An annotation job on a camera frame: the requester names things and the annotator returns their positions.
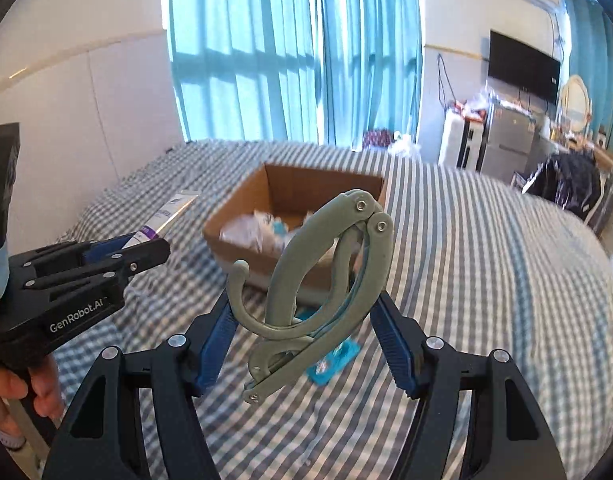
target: white suitcase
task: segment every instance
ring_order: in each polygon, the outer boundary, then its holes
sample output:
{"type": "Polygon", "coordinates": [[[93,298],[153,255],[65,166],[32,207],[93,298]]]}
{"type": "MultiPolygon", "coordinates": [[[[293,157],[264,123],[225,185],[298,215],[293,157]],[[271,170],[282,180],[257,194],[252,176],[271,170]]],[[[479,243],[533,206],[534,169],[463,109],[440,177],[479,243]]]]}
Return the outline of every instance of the white suitcase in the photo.
{"type": "Polygon", "coordinates": [[[465,121],[461,115],[448,110],[440,146],[439,164],[476,171],[485,126],[465,121]]]}

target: hand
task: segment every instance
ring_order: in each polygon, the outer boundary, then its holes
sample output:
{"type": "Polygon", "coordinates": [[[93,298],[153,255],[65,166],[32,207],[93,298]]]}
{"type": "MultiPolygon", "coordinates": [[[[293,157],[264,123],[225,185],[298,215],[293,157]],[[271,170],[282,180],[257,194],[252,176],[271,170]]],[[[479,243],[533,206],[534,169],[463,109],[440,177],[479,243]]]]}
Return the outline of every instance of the hand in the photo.
{"type": "MultiPolygon", "coordinates": [[[[39,416],[59,418],[64,412],[58,383],[58,367],[52,357],[40,366],[29,369],[31,384],[37,397],[33,407],[39,416]]],[[[23,399],[28,394],[26,383],[13,372],[0,368],[0,430],[13,436],[21,435],[2,399],[23,399]]]]}

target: black handle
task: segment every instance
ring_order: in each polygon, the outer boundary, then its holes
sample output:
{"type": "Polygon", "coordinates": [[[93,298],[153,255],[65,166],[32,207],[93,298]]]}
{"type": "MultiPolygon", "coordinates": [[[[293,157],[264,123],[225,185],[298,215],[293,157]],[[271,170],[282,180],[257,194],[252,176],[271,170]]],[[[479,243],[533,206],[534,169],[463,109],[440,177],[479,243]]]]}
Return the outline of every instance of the black handle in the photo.
{"type": "Polygon", "coordinates": [[[35,407],[33,406],[33,401],[37,397],[35,392],[33,391],[33,386],[30,383],[30,374],[28,370],[15,371],[16,375],[21,378],[27,386],[29,387],[29,393],[26,397],[24,397],[20,404],[24,408],[24,411],[29,415],[30,421],[37,428],[38,433],[42,437],[42,439],[46,442],[46,444],[50,447],[53,444],[53,439],[56,436],[58,429],[53,421],[48,418],[48,416],[39,416],[35,411],[35,407]]]}

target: white tube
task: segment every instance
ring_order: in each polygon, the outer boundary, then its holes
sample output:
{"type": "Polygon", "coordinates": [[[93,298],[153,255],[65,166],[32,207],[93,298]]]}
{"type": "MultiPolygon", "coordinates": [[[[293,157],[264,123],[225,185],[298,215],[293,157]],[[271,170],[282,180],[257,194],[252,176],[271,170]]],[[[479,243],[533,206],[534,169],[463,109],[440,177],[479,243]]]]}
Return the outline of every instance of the white tube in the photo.
{"type": "Polygon", "coordinates": [[[131,237],[131,240],[124,244],[123,249],[163,236],[173,225],[173,222],[199,196],[198,191],[186,189],[176,194],[169,202],[158,209],[157,213],[131,237]]]}

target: plaid blanket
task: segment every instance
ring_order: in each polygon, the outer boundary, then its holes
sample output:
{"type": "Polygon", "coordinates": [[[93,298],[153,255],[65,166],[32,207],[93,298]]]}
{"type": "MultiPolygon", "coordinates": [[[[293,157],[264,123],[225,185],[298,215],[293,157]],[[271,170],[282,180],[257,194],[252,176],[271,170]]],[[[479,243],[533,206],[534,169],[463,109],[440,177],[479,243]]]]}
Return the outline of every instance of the plaid blanket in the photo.
{"type": "MultiPolygon", "coordinates": [[[[208,216],[263,162],[382,174],[395,221],[387,290],[400,310],[459,351],[506,348],[538,399],[568,477],[582,479],[613,438],[613,274],[573,215],[479,174],[383,152],[313,144],[206,141],[179,147],[106,190],[64,236],[113,237],[139,228],[180,189],[202,191],[172,228],[166,265],[136,276],[126,306],[56,352],[70,401],[106,346],[157,346],[207,312],[226,276],[202,238],[208,216]]],[[[263,293],[245,289],[261,316],[263,293]]],[[[256,336],[238,329],[217,386],[197,402],[223,479],[387,478],[416,401],[395,387],[368,319],[362,351],[325,387],[306,377],[260,409],[240,400],[256,336]]],[[[469,420],[458,410],[445,478],[457,478],[469,420]]],[[[166,477],[152,401],[141,393],[154,479],[166,477]]]]}

